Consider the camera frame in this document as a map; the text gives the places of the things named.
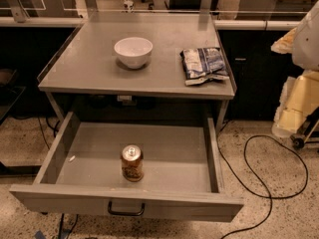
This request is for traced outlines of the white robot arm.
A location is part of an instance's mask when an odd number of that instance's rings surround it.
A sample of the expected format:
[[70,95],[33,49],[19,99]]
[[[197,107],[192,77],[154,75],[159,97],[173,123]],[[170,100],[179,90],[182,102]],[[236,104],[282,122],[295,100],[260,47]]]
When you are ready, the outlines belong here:
[[271,46],[278,54],[291,54],[295,65],[304,70],[319,71],[319,1],[297,27]]

